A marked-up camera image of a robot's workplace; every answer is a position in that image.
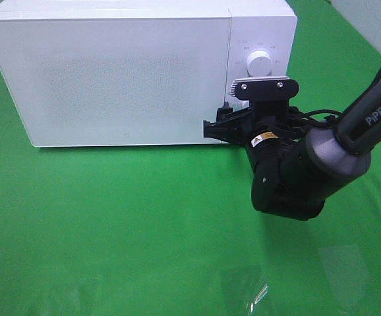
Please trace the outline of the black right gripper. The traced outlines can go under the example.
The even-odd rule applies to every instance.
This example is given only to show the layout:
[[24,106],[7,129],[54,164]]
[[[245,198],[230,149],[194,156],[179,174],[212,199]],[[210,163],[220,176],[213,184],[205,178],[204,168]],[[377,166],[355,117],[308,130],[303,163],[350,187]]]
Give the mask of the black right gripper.
[[267,144],[291,144],[296,139],[289,111],[250,108],[247,115],[234,111],[227,101],[216,112],[217,122],[203,121],[203,135],[245,148],[258,148]]

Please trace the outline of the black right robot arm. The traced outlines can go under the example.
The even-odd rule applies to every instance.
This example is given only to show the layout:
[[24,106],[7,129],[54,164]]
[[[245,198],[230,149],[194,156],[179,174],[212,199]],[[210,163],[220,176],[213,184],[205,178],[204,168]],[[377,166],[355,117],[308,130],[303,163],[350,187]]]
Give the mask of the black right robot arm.
[[220,107],[214,122],[204,121],[204,136],[246,150],[256,210],[306,221],[370,167],[381,142],[381,69],[352,106],[326,110],[321,121],[290,106],[298,91],[286,76],[237,79],[231,95],[249,106]]

